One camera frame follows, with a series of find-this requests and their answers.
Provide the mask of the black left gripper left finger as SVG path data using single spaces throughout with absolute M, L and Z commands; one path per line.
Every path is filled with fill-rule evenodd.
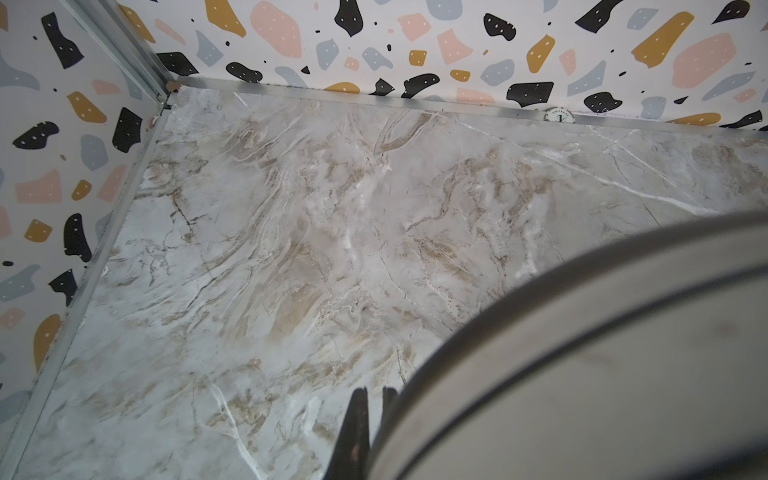
M 366 388 L 356 388 L 342 421 L 324 480 L 359 480 L 369 453 L 369 409 Z

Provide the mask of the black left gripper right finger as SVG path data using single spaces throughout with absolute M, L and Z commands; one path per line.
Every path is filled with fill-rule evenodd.
M 384 426 L 393 408 L 393 405 L 397 401 L 399 392 L 396 388 L 391 386 L 385 386 L 382 389 L 382 415 L 381 425 Z

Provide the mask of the white black headphones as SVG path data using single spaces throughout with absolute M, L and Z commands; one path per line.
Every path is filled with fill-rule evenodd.
M 624 239 L 514 290 L 417 372 L 369 479 L 763 479 L 767 215 Z

